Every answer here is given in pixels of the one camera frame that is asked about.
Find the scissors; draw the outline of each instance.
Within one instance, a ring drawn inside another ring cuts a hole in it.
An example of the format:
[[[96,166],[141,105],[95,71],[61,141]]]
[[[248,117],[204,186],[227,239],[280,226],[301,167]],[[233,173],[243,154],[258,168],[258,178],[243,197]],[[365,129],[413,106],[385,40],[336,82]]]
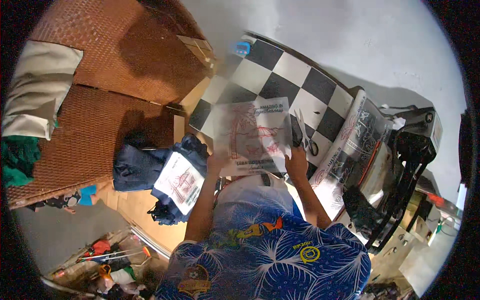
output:
[[[307,136],[307,132],[305,130],[305,121],[303,120],[303,114],[301,113],[301,109],[299,109],[300,118],[298,117],[296,110],[294,110],[293,112],[295,113],[295,117],[297,118],[297,121],[298,121],[299,126],[300,126],[301,135],[302,135],[301,142],[302,142],[302,145],[303,145],[304,149],[307,150],[307,148],[310,148],[310,153],[313,156],[317,156],[318,155],[318,145],[315,141],[313,141],[311,138],[309,138]]]

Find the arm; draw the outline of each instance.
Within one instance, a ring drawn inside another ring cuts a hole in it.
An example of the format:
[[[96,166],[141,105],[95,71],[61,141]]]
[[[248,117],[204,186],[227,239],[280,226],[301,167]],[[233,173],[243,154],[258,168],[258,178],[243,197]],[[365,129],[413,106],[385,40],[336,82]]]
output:
[[[184,240],[201,241],[208,237],[213,222],[215,184],[226,159],[215,154],[207,160],[207,176],[192,208],[187,222]]]
[[[328,217],[307,179],[308,162],[302,147],[292,148],[292,158],[285,155],[285,167],[299,193],[306,221],[318,228],[327,228],[332,220]]]

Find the white wall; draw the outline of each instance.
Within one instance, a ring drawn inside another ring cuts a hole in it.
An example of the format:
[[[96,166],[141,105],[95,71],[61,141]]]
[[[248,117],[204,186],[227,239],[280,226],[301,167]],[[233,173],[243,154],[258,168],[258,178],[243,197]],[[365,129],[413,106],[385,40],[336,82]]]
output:
[[[430,101],[443,125],[428,166],[455,203],[460,182],[458,129],[466,108],[456,59],[435,19],[417,0],[182,0],[222,56],[250,30],[324,66],[347,87],[361,85],[389,105]]]

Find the black and white checkered surface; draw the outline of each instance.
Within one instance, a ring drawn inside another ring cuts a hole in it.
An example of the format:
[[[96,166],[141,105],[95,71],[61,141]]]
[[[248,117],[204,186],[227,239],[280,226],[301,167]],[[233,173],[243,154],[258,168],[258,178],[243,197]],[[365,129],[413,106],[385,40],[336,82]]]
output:
[[[288,97],[292,127],[298,128],[294,110],[301,109],[308,137],[320,149],[317,156],[307,151],[310,178],[340,132],[353,97],[327,76],[283,50],[243,36],[252,43],[248,55],[230,54],[197,104],[190,126],[214,136],[216,103],[238,103],[255,99]]]

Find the teal fabric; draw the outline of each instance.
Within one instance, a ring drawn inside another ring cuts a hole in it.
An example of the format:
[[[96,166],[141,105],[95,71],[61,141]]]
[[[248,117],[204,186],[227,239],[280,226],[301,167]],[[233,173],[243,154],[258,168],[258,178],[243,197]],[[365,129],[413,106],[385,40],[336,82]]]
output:
[[[22,186],[34,180],[33,166],[40,159],[38,138],[11,135],[1,141],[2,183]]]

